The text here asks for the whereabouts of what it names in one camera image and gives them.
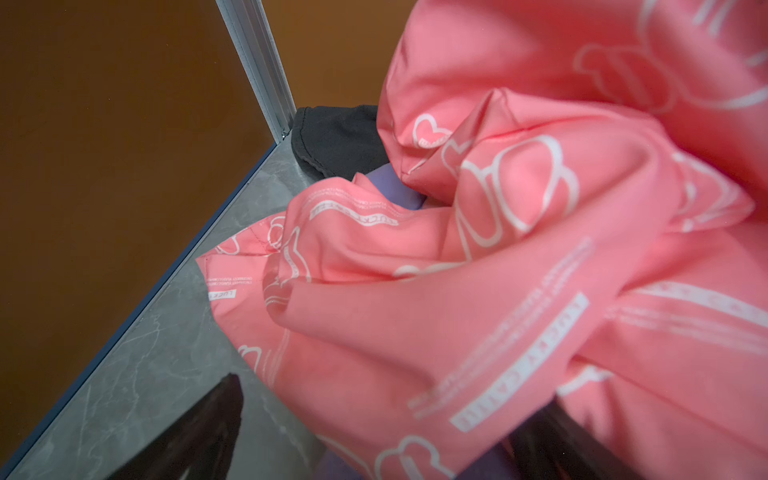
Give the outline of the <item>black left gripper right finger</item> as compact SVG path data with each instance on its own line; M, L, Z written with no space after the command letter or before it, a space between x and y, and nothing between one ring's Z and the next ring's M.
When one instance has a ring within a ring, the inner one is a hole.
M641 476L573 420L555 401L509 436L522 479L639 479Z

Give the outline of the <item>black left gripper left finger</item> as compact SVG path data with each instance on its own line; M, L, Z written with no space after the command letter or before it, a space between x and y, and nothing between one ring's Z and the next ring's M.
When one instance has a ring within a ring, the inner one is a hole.
M244 397L230 373L111 479L224 479L241 426Z

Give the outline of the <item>pink printed cloth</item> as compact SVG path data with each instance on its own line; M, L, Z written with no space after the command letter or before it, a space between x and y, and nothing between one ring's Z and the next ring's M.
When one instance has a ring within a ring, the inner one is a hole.
M202 255L215 321L367 479L547 404L647 479L767 475L767 5L421 1L377 127Z

